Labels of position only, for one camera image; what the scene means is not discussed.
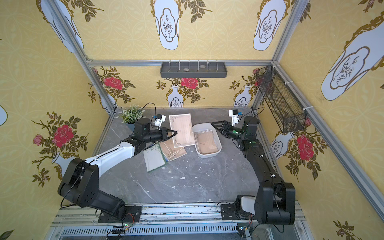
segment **beige paper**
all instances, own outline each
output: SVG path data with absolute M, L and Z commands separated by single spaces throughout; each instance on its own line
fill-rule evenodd
M 214 141 L 212 130 L 195 133 L 197 150 L 201 154 L 210 154 L 217 152 L 217 146 Z
M 169 123 L 170 128 L 177 131 L 177 135 L 172 138 L 174 147 L 195 145 L 190 113 L 169 115 Z
M 184 148 L 181 148 L 180 151 L 178 151 L 175 155 L 173 155 L 171 158 L 168 159 L 168 161 L 172 161 L 172 160 L 175 160 L 176 158 L 179 158 L 181 156 L 184 156 L 185 154 L 187 154 L 187 151 L 184 149 Z
M 161 147 L 161 151 L 163 152 L 163 154 L 167 159 L 170 159 L 171 157 L 173 157 L 175 154 L 177 154 L 179 151 L 183 149 L 182 147 L 175 148 L 173 146 L 173 141 L 171 139 L 165 142 L 161 142 L 160 147 Z

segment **white vase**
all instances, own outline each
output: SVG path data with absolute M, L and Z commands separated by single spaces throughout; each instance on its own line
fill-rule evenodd
M 154 16 L 161 45 L 174 50 L 179 44 L 179 6 L 174 0 L 156 0 Z
M 258 16 L 259 20 L 253 38 L 254 49 L 263 51 L 269 47 L 286 11 L 284 0 L 271 0 L 265 4 Z
M 178 92 L 179 86 L 171 86 L 172 93 L 168 95 L 167 101 L 170 108 L 182 108 L 184 106 L 184 97 Z
M 117 103 L 116 103 L 116 101 L 115 101 L 115 99 L 111 96 L 111 95 L 107 95 L 108 96 L 108 98 L 109 98 L 109 100 L 112 102 L 112 104 L 113 104 L 113 106 L 115 107 L 115 108 L 117 108 Z M 110 113 L 109 111 L 108 111 L 108 108 L 107 108 L 107 103 L 105 102 L 105 100 L 102 98 L 101 99 L 101 105 L 103 106 L 103 108 L 105 109 L 105 111 L 108 113 L 108 115 L 111 115 L 112 113 Z
M 252 86 L 244 86 L 243 92 L 237 95 L 235 98 L 235 103 L 233 104 L 234 107 L 248 106 L 252 98 L 251 94 L 249 93 L 249 90 L 251 90 L 251 88 Z
M 63 15 L 65 16 L 66 20 L 69 22 L 69 24 L 71 25 L 71 30 L 72 30 L 72 33 L 74 34 L 77 42 L 79 43 L 79 45 L 81 46 L 81 48 L 84 48 L 83 46 L 83 42 L 80 38 L 80 34 L 79 32 L 77 31 L 77 28 L 76 28 L 76 25 L 70 15 L 70 13 L 68 12 L 68 9 L 67 7 L 65 6 L 65 4 L 63 4 L 60 0 L 55 0 L 57 2 L 57 4 L 59 5 L 60 7 L 60 11 L 63 13 Z M 71 53 L 74 53 L 75 52 L 75 49 L 74 47 L 72 46 L 72 44 L 66 40 L 63 36 L 63 30 L 60 28 L 60 26 L 58 26 L 56 23 L 59 22 L 58 19 L 55 18 L 55 14 L 53 12 L 51 12 L 51 8 L 48 6 L 48 0 L 41 0 L 41 11 L 43 12 L 46 20 L 50 23 L 51 27 L 53 28 L 54 32 L 56 33 L 56 35 L 59 37 L 59 39 L 62 41 L 62 43 L 64 44 L 64 46 L 71 52 Z
M 272 154 L 276 159 L 284 155 L 288 151 L 288 143 L 294 136 L 291 132 L 287 134 L 279 134 L 271 143 Z
M 64 177 L 65 172 L 67 171 L 69 163 L 75 159 L 76 157 L 70 157 L 70 158 L 63 158 L 60 155 L 60 152 L 57 152 L 56 157 L 52 160 L 52 163 L 57 163 L 61 167 L 61 177 Z
M 361 34 L 345 45 L 321 84 L 321 92 L 327 100 L 335 100 L 366 73 L 377 68 L 377 63 L 384 56 L 384 19 L 381 18 L 380 21 L 376 27 L 371 23 L 371 26 L 364 29 L 359 28 Z
M 7 112 L 4 110 L 2 106 L 0 106 L 0 126 L 3 125 L 3 123 L 5 123 L 7 118 L 8 118 Z

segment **cable tie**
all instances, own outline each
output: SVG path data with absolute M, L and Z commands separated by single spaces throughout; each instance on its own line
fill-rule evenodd
M 307 107 L 307 108 L 303 108 L 303 111 L 307 110 L 308 108 L 313 108 L 313 106 L 310 106 L 310 107 Z

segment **vent grille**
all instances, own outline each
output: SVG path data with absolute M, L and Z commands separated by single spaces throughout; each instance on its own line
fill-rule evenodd
M 158 225 L 135 225 L 121 233 L 128 235 L 161 235 L 161 234 L 187 234 L 187 233 L 232 233 L 236 231 L 237 223 L 187 223 L 187 224 L 158 224 Z M 113 230 L 112 226 L 89 226 L 89 227 L 64 227 L 62 237 L 81 236 L 106 236 Z

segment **black wire basket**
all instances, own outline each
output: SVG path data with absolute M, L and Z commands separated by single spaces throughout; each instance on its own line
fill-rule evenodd
M 259 91 L 282 133 L 303 130 L 307 113 L 272 66 L 259 69 L 256 79 Z

